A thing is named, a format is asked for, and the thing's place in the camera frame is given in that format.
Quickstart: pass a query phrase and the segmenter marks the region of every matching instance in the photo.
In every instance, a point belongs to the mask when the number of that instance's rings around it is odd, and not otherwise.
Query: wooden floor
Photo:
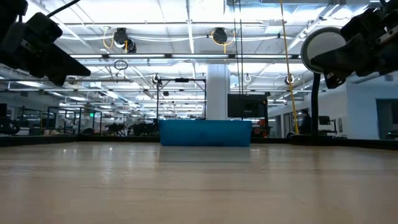
[[[75,143],[0,148],[0,223],[398,223],[398,152]]]

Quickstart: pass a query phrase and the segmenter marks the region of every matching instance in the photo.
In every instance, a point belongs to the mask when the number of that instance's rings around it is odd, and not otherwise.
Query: black cable
[[[74,5],[74,4],[78,3],[78,2],[80,2],[80,0],[71,1],[70,3],[68,3],[68,4],[66,4],[66,5],[64,5],[64,6],[60,7],[60,8],[58,8],[58,9],[56,9],[55,11],[50,12],[50,14],[48,14],[47,17],[48,17],[48,18],[49,18],[49,17],[52,17],[52,16],[54,16],[55,14],[57,14],[58,12],[63,11],[64,9],[67,9],[67,8],[69,8],[70,6],[72,6],[72,5]]]
[[[311,135],[313,138],[318,136],[318,94],[321,75],[318,73],[313,74],[313,83],[311,91]]]
[[[236,48],[236,56],[238,56],[238,42],[237,40],[237,32],[236,32],[236,19],[235,19],[235,0],[232,1],[233,11],[234,11],[234,29],[235,29],[235,48]],[[243,81],[241,83],[241,74],[239,71],[239,57],[236,57],[236,65],[238,66],[238,83],[239,83],[239,103],[241,104],[241,118],[243,119],[243,104],[242,104],[242,96],[243,92],[241,92],[241,86],[243,86]]]
[[[242,65],[242,67],[241,67],[241,75],[242,75],[242,77],[241,77],[241,79],[242,79],[242,95],[244,95],[244,88],[243,88],[243,85],[244,85],[244,82],[243,82],[243,27],[242,27],[242,9],[241,9],[241,0],[239,0],[239,15],[240,15],[240,17],[239,17],[239,20],[240,20],[240,24],[241,24],[241,65]]]

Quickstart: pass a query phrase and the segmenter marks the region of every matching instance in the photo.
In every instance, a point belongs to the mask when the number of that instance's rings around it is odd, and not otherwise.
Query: ceiling
[[[68,3],[69,0],[28,0],[29,10],[24,18],[27,21],[36,12],[47,14]],[[364,0],[303,0],[284,1],[285,35],[289,55],[300,54],[303,40],[311,32],[322,27],[342,27],[353,16],[364,11],[369,1]],[[112,34],[118,27],[127,28],[129,37],[137,45],[138,54],[284,54],[284,31],[279,1],[274,0],[82,0],[78,4],[59,12],[52,19],[59,24],[63,35],[56,44],[69,54],[123,54],[124,50],[112,45]],[[229,36],[228,46],[214,43],[211,33],[215,27],[224,27]],[[131,59],[128,68],[118,71],[114,60],[89,60],[80,58],[92,75],[84,81],[67,82],[63,89],[153,89],[152,79],[155,74],[160,78],[206,78],[207,64],[211,60],[194,59]],[[231,72],[231,88],[238,89],[237,75],[242,72],[235,60],[219,60],[228,63]],[[299,60],[291,60],[290,72],[295,77],[295,90],[310,90],[312,74]],[[32,79],[24,72],[7,71],[2,68],[2,77]],[[283,60],[243,61],[243,73],[247,78],[243,87],[247,89],[286,90],[284,83],[287,76],[287,64]],[[10,88],[60,89],[49,82],[25,85],[12,82]],[[166,88],[191,89],[195,91],[170,92],[165,99],[189,99],[181,102],[187,110],[183,114],[201,114],[204,92],[197,83],[170,83]],[[73,103],[154,103],[154,92],[113,91],[117,97],[99,96],[95,91],[51,91],[65,96],[79,96],[85,101],[67,98]],[[306,93],[296,93],[300,99]],[[290,96],[273,93],[273,99],[289,100]],[[165,110],[173,114],[180,112],[173,106],[164,105]]]

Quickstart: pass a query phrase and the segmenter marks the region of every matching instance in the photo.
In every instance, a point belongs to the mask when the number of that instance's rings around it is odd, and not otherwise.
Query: column
[[[229,75],[227,64],[209,64],[207,66],[206,116],[208,120],[226,120],[228,118]]]

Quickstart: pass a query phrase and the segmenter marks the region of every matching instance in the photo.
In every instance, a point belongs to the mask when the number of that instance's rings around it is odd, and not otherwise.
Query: blue box
[[[163,146],[249,147],[250,121],[160,120]]]

